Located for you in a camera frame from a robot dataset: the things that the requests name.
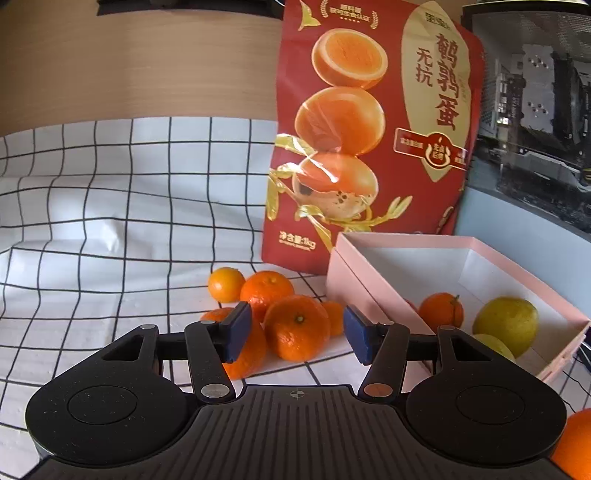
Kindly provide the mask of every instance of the egg illustration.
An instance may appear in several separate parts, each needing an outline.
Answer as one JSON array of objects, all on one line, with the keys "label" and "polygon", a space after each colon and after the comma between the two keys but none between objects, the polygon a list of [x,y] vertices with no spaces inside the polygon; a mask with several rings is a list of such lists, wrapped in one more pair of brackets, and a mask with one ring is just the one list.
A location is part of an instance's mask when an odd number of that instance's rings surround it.
[{"label": "egg illustration", "polygon": [[334,220],[351,218],[378,195],[378,179],[360,159],[341,153],[316,153],[305,158],[292,176],[301,205],[315,205]]},{"label": "egg illustration", "polygon": [[298,137],[316,151],[362,155],[379,144],[386,118],[365,90],[329,87],[302,103],[294,126]]},{"label": "egg illustration", "polygon": [[326,83],[368,89],[388,70],[388,56],[370,36],[350,28],[332,28],[312,49],[312,66]]}]

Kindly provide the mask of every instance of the lemon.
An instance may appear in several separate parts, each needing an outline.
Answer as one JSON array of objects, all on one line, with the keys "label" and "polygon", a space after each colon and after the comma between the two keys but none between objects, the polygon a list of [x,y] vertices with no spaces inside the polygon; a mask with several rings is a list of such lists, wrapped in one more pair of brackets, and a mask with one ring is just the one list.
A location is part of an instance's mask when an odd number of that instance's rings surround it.
[{"label": "lemon", "polygon": [[492,335],[487,335],[485,333],[477,333],[473,335],[473,337],[478,340],[480,343],[484,343],[488,348],[494,350],[496,353],[500,353],[505,358],[511,360],[512,362],[515,361],[515,357],[503,342],[501,342],[497,337],[493,337]]},{"label": "lemon", "polygon": [[476,316],[472,333],[498,338],[518,358],[534,342],[538,310],[527,300],[498,297],[484,305]]}]

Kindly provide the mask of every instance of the table surface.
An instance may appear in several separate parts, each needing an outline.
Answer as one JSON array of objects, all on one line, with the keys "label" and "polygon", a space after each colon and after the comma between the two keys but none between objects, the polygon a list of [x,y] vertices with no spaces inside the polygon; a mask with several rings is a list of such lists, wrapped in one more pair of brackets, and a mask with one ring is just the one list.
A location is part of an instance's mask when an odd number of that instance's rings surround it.
[{"label": "table surface", "polygon": [[[459,20],[462,0],[439,3]],[[0,9],[0,135],[145,116],[276,118],[279,20],[96,11],[95,0],[11,0]]]}]

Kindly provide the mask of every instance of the mandarin orange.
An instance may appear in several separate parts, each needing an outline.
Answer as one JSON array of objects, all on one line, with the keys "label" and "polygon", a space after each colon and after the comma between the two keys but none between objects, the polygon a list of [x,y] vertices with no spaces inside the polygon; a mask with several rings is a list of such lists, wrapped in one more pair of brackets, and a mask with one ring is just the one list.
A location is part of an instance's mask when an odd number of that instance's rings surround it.
[{"label": "mandarin orange", "polygon": [[[221,322],[232,310],[227,307],[212,310],[203,314],[200,320]],[[223,364],[224,370],[230,380],[240,380],[241,378],[250,377],[261,367],[266,354],[267,341],[265,340],[265,333],[259,323],[252,322],[251,332],[242,347],[238,359],[231,364]]]},{"label": "mandarin orange", "polygon": [[445,292],[434,293],[424,299],[418,308],[418,314],[434,333],[437,333],[437,328],[441,325],[459,328],[464,321],[464,307],[459,295]]},{"label": "mandarin orange", "polygon": [[269,305],[294,294],[291,282],[278,272],[263,270],[250,276],[242,286],[240,301],[251,305],[252,320],[261,323]]},{"label": "mandarin orange", "polygon": [[269,348],[291,362],[314,358],[330,337],[328,313],[318,300],[304,295],[273,303],[265,314],[263,328]]},{"label": "mandarin orange", "polygon": [[236,268],[222,267],[214,270],[207,280],[207,289],[214,300],[222,303],[238,301],[244,285],[244,276]]},{"label": "mandarin orange", "polygon": [[591,408],[569,417],[552,461],[574,480],[591,480]]},{"label": "mandarin orange", "polygon": [[332,300],[322,302],[322,306],[329,315],[330,320],[330,336],[334,337],[343,334],[343,314],[345,307],[340,303]]}]

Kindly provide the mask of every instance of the metal screw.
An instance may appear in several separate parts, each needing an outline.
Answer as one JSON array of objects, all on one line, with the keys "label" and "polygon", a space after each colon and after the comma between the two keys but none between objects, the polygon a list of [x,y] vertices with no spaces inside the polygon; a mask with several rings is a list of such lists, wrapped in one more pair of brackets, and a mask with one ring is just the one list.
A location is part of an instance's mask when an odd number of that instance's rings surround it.
[{"label": "metal screw", "polygon": [[222,398],[230,393],[230,389],[221,383],[210,383],[201,389],[201,395],[207,398]]},{"label": "metal screw", "polygon": [[392,395],[392,387],[390,385],[386,385],[385,383],[370,383],[369,385],[365,385],[363,388],[363,392],[370,397],[375,398],[384,398],[389,397]]}]

